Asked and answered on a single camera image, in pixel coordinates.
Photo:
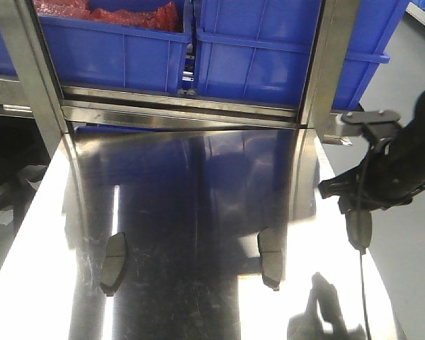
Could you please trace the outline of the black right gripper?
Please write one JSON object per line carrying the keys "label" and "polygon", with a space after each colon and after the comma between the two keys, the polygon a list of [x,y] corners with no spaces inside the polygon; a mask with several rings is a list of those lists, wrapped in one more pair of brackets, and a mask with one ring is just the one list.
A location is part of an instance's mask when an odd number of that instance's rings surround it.
{"label": "black right gripper", "polygon": [[370,158],[368,170],[356,166],[318,184],[323,199],[340,196],[341,213],[367,210],[357,195],[363,191],[373,208],[409,204],[425,190],[425,91],[418,97],[414,116]]}

